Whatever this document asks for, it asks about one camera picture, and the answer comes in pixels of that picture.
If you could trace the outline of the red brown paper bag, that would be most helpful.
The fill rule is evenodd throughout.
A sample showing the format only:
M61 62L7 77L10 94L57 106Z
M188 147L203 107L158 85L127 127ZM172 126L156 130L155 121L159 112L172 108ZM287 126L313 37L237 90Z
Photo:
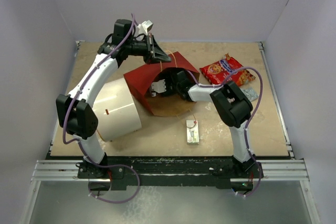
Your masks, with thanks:
M124 74L131 94L154 116L179 116L195 105L178 90L194 85L200 73L178 51L169 56L171 62L143 65Z

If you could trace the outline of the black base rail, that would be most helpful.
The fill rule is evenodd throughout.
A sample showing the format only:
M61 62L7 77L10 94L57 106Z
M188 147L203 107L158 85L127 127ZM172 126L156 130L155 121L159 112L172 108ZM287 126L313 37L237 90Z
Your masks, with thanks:
M240 164L232 157L108 157L96 167L72 158L49 158L41 165L48 175L87 181L92 190L126 190L128 186L215 187L250 191L253 182L270 170L289 169L290 157L259 157L258 163Z

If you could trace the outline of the small white green box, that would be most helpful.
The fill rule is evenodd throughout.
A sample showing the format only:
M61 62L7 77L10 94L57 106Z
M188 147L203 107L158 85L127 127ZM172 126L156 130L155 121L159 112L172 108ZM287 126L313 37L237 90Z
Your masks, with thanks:
M199 144L197 120L186 120L186 137L188 144Z

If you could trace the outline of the red cookie snack bag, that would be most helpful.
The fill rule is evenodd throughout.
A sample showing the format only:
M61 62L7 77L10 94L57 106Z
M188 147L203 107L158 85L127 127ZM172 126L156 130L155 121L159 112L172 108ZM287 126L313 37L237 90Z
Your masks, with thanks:
M234 70L242 67L243 65L234 57L226 54L221 60L201 67L199 70L210 84L222 84L228 75L230 75ZM255 79L256 77L254 75L252 75L248 70L243 69L232 75L228 80L234 81L240 87L254 81Z

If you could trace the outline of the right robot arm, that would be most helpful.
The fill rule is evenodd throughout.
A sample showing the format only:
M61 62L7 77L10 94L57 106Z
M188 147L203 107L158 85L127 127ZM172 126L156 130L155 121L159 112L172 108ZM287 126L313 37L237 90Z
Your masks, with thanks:
M250 174L255 164L248 132L253 106L238 85L229 81L216 88L201 87L191 81L185 70L171 71L160 79L164 80L164 96L178 94L185 101L213 103L220 119L230 129L234 148L234 173L238 177Z

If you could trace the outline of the white cylindrical container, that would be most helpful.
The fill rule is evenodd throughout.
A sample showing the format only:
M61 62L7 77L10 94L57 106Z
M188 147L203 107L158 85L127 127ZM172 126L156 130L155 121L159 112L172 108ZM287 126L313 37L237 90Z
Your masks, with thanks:
M134 99L124 78L103 85L93 104L97 133L105 142L142 128Z

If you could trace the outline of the silver foil packet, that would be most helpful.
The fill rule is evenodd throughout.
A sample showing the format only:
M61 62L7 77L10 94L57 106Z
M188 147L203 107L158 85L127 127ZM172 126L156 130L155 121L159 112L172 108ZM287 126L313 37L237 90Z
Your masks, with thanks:
M259 98L259 95L253 88L241 89L243 94L248 98L250 102L255 101Z

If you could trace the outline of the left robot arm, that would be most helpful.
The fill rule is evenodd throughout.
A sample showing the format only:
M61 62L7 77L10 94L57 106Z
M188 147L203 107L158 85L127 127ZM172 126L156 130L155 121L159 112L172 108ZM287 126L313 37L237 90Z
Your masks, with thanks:
M146 64L171 62L150 33L152 26L150 20L138 24L134 19L118 19L85 76L67 95L60 94L56 99L63 143L78 143L96 178L107 174L108 165L103 162L106 154L96 135L98 118L92 107L107 79L128 56L141 56Z

